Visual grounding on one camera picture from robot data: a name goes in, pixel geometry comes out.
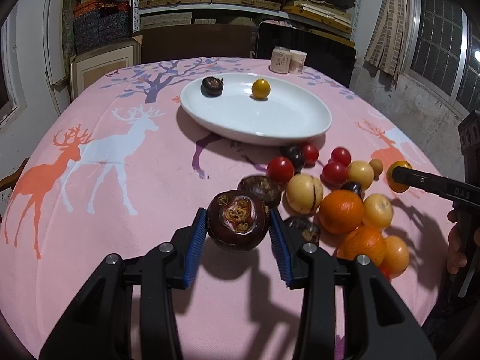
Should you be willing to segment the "right hand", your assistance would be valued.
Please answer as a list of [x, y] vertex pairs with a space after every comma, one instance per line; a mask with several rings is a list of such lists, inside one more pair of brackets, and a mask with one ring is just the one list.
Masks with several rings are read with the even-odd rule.
[[459, 269], [466, 266], [468, 258], [461, 251], [461, 237], [458, 232], [457, 211], [451, 210], [448, 212], [448, 220], [455, 225], [451, 228], [448, 235], [448, 257], [447, 269], [452, 275], [456, 275]]

